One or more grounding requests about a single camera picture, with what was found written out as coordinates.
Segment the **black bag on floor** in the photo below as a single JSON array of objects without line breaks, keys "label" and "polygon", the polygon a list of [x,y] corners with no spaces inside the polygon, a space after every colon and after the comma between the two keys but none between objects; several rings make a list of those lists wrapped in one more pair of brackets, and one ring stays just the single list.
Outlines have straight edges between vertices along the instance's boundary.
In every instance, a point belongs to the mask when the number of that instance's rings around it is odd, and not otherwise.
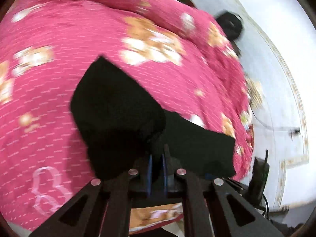
[{"label": "black bag on floor", "polygon": [[236,13],[224,11],[215,20],[229,41],[237,40],[243,31],[243,20]]}]

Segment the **beige tasselled item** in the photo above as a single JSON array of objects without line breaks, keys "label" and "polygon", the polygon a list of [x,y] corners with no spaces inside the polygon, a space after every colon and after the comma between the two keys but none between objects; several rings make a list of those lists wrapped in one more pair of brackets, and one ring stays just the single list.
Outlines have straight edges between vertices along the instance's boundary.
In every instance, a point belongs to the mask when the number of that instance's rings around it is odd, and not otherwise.
[{"label": "beige tasselled item", "polygon": [[245,77],[247,93],[250,97],[250,107],[252,109],[258,109],[263,104],[263,88],[262,84],[258,81],[254,81],[248,75]]}]

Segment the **black pants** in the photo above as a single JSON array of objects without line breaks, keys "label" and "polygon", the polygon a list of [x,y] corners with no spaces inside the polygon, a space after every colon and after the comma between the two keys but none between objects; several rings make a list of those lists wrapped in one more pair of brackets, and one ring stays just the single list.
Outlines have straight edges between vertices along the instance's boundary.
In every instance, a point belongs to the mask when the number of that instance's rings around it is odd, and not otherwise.
[{"label": "black pants", "polygon": [[124,71],[104,57],[79,81],[70,110],[97,178],[114,179],[145,156],[170,155],[198,176],[233,177],[235,141],[165,110]]}]

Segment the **pink bear print quilt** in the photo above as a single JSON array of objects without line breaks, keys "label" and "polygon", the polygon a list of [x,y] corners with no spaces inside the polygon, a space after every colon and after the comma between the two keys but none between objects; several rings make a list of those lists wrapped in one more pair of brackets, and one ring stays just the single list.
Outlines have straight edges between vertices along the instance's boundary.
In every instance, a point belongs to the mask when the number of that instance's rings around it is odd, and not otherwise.
[{"label": "pink bear print quilt", "polygon": [[1,21],[1,214],[35,230],[165,148],[240,180],[246,81],[218,19],[177,0],[16,0]]}]

